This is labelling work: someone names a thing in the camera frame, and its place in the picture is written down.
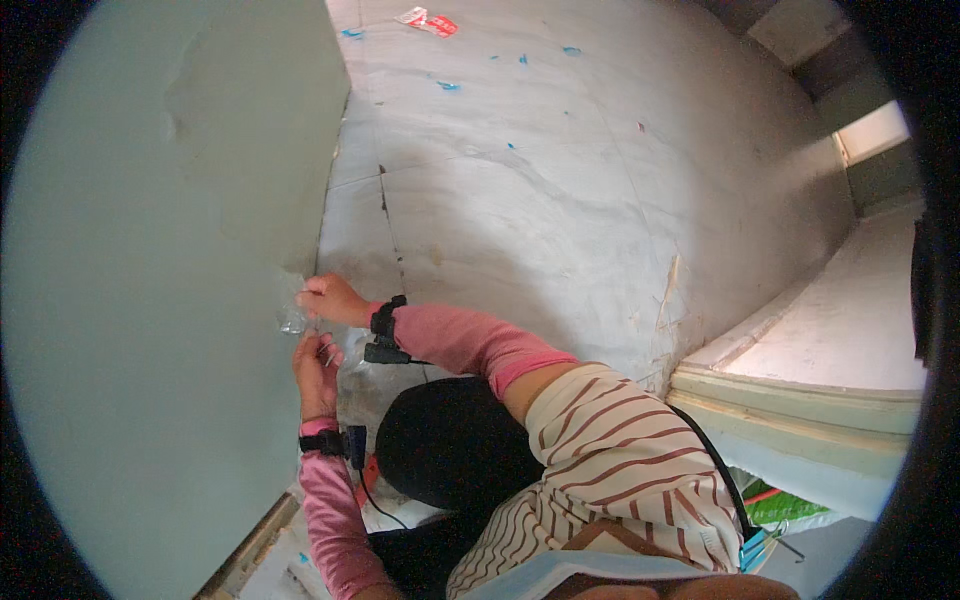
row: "black wrist band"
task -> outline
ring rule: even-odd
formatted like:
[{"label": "black wrist band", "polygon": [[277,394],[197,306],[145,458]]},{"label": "black wrist band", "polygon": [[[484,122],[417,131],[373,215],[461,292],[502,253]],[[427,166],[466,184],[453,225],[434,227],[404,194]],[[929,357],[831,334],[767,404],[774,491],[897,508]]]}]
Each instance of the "black wrist band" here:
[{"label": "black wrist band", "polygon": [[394,341],[394,310],[400,306],[407,305],[407,297],[400,294],[394,296],[389,302],[380,306],[380,309],[373,313],[370,319],[370,330],[378,335],[387,338],[390,342]]},{"label": "black wrist band", "polygon": [[326,429],[313,436],[300,436],[300,452],[320,450],[323,456],[346,456],[344,438],[339,431]]}]

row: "hand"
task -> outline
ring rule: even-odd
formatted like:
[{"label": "hand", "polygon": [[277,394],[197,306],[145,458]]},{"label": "hand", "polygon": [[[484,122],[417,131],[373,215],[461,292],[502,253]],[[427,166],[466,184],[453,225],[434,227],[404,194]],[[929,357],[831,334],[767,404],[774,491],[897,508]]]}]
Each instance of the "hand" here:
[{"label": "hand", "polygon": [[311,319],[321,317],[351,327],[369,327],[370,302],[357,294],[345,279],[334,273],[310,277],[297,294],[297,305]]},{"label": "hand", "polygon": [[344,353],[329,333],[308,331],[294,350],[294,377],[300,387],[300,420],[337,418],[337,371]]}]

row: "black cable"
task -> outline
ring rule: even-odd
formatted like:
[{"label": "black cable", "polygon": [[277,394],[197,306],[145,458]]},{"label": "black cable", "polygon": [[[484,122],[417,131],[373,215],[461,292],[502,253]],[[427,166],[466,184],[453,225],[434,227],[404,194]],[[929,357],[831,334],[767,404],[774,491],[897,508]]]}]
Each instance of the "black cable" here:
[{"label": "black cable", "polygon": [[360,473],[360,485],[363,486],[363,491],[366,493],[367,499],[370,500],[371,506],[373,506],[376,509],[376,511],[381,515],[388,516],[389,518],[399,523],[400,527],[406,530],[409,530],[410,528],[404,525],[403,521],[391,515],[390,513],[387,513],[386,511],[384,511],[383,509],[381,509],[379,506],[376,505],[376,502],[373,501],[373,496],[370,495],[370,490],[367,489],[367,482],[363,480],[363,471],[358,471],[358,472]]}]

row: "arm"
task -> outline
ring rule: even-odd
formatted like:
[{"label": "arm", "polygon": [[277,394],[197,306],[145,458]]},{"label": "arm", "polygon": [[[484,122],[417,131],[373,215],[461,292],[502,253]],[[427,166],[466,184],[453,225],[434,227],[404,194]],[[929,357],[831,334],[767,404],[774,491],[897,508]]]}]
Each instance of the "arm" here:
[{"label": "arm", "polygon": [[[361,298],[334,274],[312,277],[298,294],[311,316],[369,327],[380,302]],[[394,311],[394,334],[409,354],[450,372],[481,374],[521,424],[537,393],[579,361],[536,335],[477,311],[439,304]]]},{"label": "arm", "polygon": [[[309,333],[300,340],[294,353],[294,375],[300,387],[301,435],[338,428],[336,376],[343,362],[344,354],[329,333]],[[399,599],[367,543],[347,463],[342,457],[323,456],[315,450],[303,454],[300,464],[310,555],[330,593],[337,600]]]}]

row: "trash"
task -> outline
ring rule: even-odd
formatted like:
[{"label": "trash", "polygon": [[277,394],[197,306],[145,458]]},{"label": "trash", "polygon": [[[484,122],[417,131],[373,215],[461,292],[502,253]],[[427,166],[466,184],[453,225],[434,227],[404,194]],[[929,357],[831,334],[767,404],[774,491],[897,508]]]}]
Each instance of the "trash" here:
[{"label": "trash", "polygon": [[404,25],[423,29],[440,37],[450,37],[460,29],[456,23],[442,14],[438,14],[433,18],[427,18],[426,9],[422,7],[414,7],[411,11],[405,12],[400,16],[395,16],[394,19]]}]

